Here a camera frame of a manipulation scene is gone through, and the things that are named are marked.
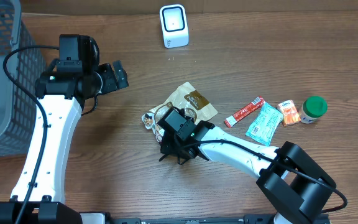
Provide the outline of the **grey plastic mesh basket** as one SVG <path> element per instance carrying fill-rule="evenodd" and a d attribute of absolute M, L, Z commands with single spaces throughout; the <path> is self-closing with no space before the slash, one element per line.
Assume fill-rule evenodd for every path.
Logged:
<path fill-rule="evenodd" d="M 2 63 L 7 54 L 24 46 L 30 49 L 14 54 L 7 69 L 27 90 L 46 69 L 40 49 L 21 19 L 19 0 L 0 0 L 0 156 L 26 154 L 35 124 L 35 103 L 8 79 Z"/>

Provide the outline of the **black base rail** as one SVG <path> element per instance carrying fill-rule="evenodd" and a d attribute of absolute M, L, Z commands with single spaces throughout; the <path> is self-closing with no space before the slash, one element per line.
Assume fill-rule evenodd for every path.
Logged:
<path fill-rule="evenodd" d="M 112 218 L 109 213 L 86 212 L 80 213 L 82 223 L 102 224 L 271 224 L 273 214 L 244 215 L 243 217 L 214 217 L 214 218 Z"/>

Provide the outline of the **beige brown snack bag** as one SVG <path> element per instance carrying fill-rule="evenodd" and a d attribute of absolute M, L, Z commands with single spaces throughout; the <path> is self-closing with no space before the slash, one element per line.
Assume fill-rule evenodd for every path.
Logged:
<path fill-rule="evenodd" d="M 151 130 L 158 143 L 162 142 L 164 129 L 157 123 L 171 108 L 184 109 L 185 115 L 200 121 L 208 121 L 217 115 L 214 106 L 201 95 L 189 82 L 180 85 L 162 104 L 152 108 L 141 117 L 146 129 Z"/>

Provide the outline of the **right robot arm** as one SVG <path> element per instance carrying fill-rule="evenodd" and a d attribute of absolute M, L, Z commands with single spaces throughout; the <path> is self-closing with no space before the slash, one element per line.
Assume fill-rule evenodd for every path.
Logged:
<path fill-rule="evenodd" d="M 170 108 L 158 125 L 164 130 L 161 153 L 176 156 L 179 165 L 201 157 L 228 164 L 255 178 L 277 211 L 274 223 L 313 223 L 336 189 L 335 181 L 291 142 L 282 147 L 254 144 L 208 121 L 195 124 L 178 108 Z"/>

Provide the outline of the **teal snack packet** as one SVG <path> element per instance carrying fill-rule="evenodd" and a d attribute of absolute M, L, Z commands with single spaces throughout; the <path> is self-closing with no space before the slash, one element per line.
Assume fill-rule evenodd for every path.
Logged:
<path fill-rule="evenodd" d="M 282 122 L 283 114 L 265 102 L 256 119 L 249 126 L 246 136 L 269 146 L 277 126 Z"/>

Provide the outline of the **green lid small jar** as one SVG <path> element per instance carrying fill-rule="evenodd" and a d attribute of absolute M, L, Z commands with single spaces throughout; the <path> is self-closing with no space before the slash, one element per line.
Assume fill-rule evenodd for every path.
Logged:
<path fill-rule="evenodd" d="M 320 96 L 311 96 L 300 106 L 299 115 L 302 123 L 311 124 L 320 119 L 328 110 L 326 100 Z"/>

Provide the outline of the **red stick snack packet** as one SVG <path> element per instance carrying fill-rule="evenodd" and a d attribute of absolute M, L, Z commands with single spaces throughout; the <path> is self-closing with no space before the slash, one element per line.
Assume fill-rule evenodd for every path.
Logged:
<path fill-rule="evenodd" d="M 250 102 L 248 105 L 234 113 L 233 115 L 227 117 L 224 120 L 224 124 L 228 128 L 232 128 L 235 124 L 237 124 L 240 120 L 244 119 L 246 116 L 253 113 L 255 110 L 261 108 L 263 104 L 265 103 L 265 100 L 258 96 L 256 97 L 252 102 Z"/>

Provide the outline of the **orange small snack packet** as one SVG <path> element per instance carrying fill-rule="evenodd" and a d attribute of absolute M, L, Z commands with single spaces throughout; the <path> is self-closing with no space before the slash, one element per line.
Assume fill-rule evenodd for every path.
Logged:
<path fill-rule="evenodd" d="M 300 115 L 298 110 L 292 100 L 286 100 L 277 105 L 277 109 L 283 115 L 283 125 L 289 126 L 300 122 Z"/>

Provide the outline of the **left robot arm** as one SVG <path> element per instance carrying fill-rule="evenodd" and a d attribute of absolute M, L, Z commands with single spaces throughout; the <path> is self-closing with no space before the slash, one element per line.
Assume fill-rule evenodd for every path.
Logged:
<path fill-rule="evenodd" d="M 19 47 L 3 60 L 8 79 L 37 106 L 37 118 L 24 168 L 9 201 L 0 202 L 0 223 L 105 223 L 106 216 L 65 205 L 65 173 L 71 140 L 85 101 L 128 87 L 120 61 L 99 62 L 99 47 L 87 35 L 59 36 L 59 57 L 35 81 L 31 93 L 7 69 Z"/>

